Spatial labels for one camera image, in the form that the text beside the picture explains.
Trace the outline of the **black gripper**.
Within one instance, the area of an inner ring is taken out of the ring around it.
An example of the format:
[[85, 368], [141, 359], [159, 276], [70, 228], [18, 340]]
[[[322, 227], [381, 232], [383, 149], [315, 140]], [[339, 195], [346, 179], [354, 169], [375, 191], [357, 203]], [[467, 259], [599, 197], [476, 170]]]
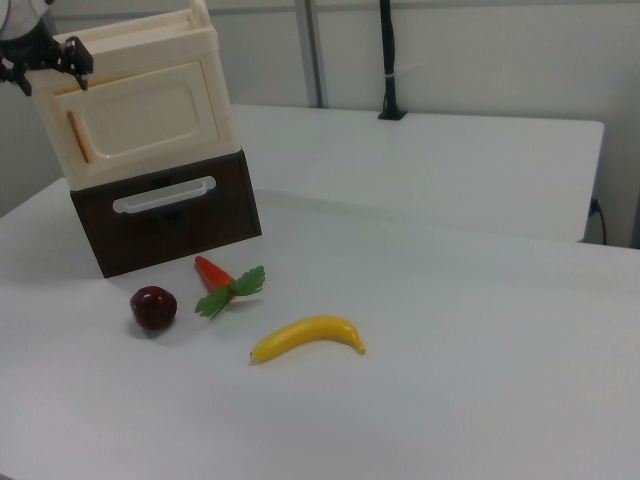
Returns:
[[[12, 65], [5, 65], [4, 60]], [[88, 76], [94, 71], [94, 59], [76, 36], [65, 41], [62, 53], [61, 44], [53, 38], [46, 25], [36, 25], [22, 36], [1, 41], [2, 83], [15, 84], [25, 96], [31, 96], [32, 86], [25, 73], [27, 70], [45, 69], [73, 76], [79, 87], [86, 91]]]

